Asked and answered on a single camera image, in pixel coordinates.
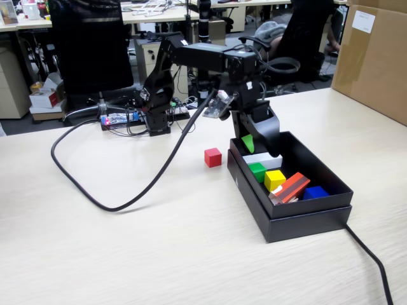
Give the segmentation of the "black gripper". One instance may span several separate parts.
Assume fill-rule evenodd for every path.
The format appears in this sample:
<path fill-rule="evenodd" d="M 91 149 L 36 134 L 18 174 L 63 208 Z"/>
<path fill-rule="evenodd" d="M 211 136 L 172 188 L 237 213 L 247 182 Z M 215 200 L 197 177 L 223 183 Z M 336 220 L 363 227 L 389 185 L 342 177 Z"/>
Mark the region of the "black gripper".
<path fill-rule="evenodd" d="M 259 81 L 228 83 L 221 87 L 232 98 L 229 106 L 221 114 L 221 120 L 232 115 L 235 136 L 240 139 L 245 150 L 254 154 L 254 140 L 262 144 L 271 156 L 280 154 L 280 121 L 270 109 L 269 103 L 261 99 Z M 253 126 L 252 134 L 247 126 Z"/>

